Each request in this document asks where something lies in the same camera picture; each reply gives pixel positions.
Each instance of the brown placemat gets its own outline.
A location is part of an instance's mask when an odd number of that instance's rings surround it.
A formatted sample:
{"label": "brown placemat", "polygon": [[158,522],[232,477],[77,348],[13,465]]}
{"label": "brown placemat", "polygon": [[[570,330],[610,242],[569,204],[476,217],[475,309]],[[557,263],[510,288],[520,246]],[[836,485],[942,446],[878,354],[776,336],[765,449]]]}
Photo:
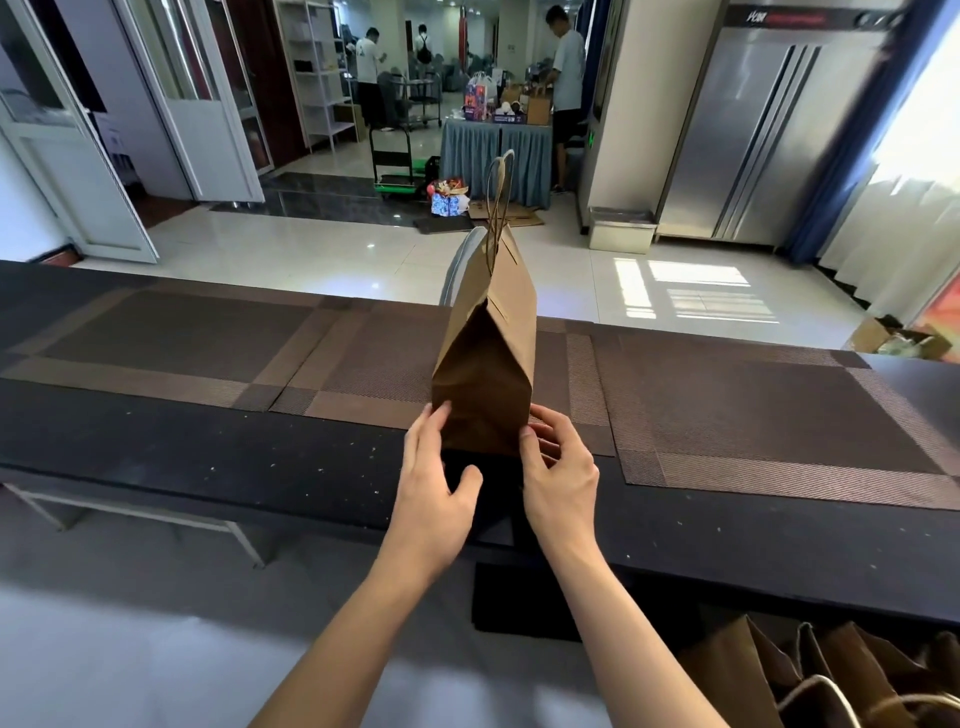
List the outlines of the brown placemat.
{"label": "brown placemat", "polygon": [[852,352],[592,339],[628,483],[960,510],[960,453]]}
{"label": "brown placemat", "polygon": [[[430,401],[450,309],[370,304],[330,328],[272,411],[398,429],[413,423]],[[615,454],[593,346],[575,322],[538,319],[534,401],[568,415],[594,454]]]}
{"label": "brown placemat", "polygon": [[116,288],[7,350],[0,376],[267,411],[344,301],[178,279]]}

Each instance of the finger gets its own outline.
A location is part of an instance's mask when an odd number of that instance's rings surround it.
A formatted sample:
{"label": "finger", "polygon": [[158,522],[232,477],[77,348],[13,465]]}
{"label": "finger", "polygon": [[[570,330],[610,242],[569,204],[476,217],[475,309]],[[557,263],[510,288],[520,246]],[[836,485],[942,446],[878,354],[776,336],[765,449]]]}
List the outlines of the finger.
{"label": "finger", "polygon": [[410,429],[407,430],[407,434],[403,436],[403,465],[400,467],[402,473],[412,471],[414,463],[417,462],[417,445],[420,442],[420,430],[423,428],[423,423],[425,423],[430,416],[431,409],[432,405],[430,403],[426,404],[423,407],[423,411],[420,412],[420,416],[414,420],[414,423],[410,425]]}
{"label": "finger", "polygon": [[540,455],[540,440],[529,426],[520,429],[520,460],[523,461],[523,477],[539,475],[546,470]]}
{"label": "finger", "polygon": [[440,431],[450,416],[450,402],[445,401],[430,415],[420,429],[420,441],[417,443],[417,457],[440,459],[441,437]]}
{"label": "finger", "polygon": [[470,513],[473,513],[477,507],[481,485],[483,485],[483,474],[480,469],[475,465],[467,465],[464,468],[464,473],[460,476],[460,485],[457,486],[457,491],[452,497],[461,500],[464,505],[468,505]]}
{"label": "finger", "polygon": [[561,448],[577,446],[582,448],[584,446],[580,435],[577,434],[576,428],[566,415],[562,415],[560,412],[554,412],[552,409],[547,409],[540,404],[531,404],[530,414],[553,427],[554,434],[557,435],[557,442],[560,443]]}
{"label": "finger", "polygon": [[560,446],[557,443],[551,443],[549,440],[544,440],[542,437],[539,438],[540,441],[540,454],[549,455],[554,460],[560,460]]}
{"label": "finger", "polygon": [[551,443],[557,442],[557,433],[553,431],[553,427],[550,425],[546,423],[530,423],[530,426],[534,432],[537,433],[537,437],[542,440],[549,440]]}

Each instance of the glass door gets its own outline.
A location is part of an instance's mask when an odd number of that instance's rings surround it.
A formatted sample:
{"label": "glass door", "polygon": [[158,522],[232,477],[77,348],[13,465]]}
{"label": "glass door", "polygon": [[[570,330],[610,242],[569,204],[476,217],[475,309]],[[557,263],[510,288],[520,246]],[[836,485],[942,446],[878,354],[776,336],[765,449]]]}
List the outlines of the glass door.
{"label": "glass door", "polygon": [[0,131],[84,255],[156,263],[123,184],[26,0],[0,0]]}
{"label": "glass door", "polygon": [[257,169],[273,163],[242,62],[235,48],[229,63],[218,50],[211,12],[232,37],[225,9],[213,0],[115,0],[115,6],[194,196],[263,202]]}

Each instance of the box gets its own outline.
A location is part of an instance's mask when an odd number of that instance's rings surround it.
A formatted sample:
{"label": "box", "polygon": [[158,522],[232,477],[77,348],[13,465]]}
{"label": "box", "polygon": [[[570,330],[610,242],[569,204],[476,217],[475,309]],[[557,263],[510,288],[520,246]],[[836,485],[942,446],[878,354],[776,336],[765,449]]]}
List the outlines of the box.
{"label": "box", "polygon": [[646,255],[654,242],[657,224],[650,212],[612,207],[591,207],[590,249]]}
{"label": "box", "polygon": [[527,124],[538,127],[550,125],[550,107],[553,99],[549,96],[531,96],[527,104]]}
{"label": "box", "polygon": [[921,359],[937,361],[952,348],[949,340],[940,334],[912,331],[907,328],[890,328],[873,318],[865,319],[856,328],[845,348],[860,353],[886,353],[881,352],[880,349],[898,333],[910,341],[921,344]]}
{"label": "box", "polygon": [[[479,225],[486,226],[487,203],[479,200],[471,201],[468,214],[470,220],[475,220]],[[510,224],[511,228],[530,228],[535,225],[542,225],[543,221],[530,207],[524,207],[517,203],[508,203],[507,223]]]}

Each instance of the cardboard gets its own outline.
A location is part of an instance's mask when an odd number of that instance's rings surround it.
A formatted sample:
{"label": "cardboard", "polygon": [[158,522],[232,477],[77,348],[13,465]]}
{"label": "cardboard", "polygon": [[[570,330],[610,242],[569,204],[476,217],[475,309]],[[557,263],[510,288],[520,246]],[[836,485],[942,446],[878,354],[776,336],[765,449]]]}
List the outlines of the cardboard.
{"label": "cardboard", "polygon": [[925,341],[921,346],[920,355],[921,358],[931,361],[941,359],[953,346],[940,334],[913,331],[907,328],[888,328],[877,319],[868,318],[864,319],[851,334],[845,348],[860,353],[877,353],[880,347],[897,333],[915,342]]}
{"label": "cardboard", "polygon": [[530,415],[537,291],[506,222],[505,158],[512,154],[497,158],[487,235],[467,262],[433,372],[434,406],[453,403],[446,449],[518,456]]}

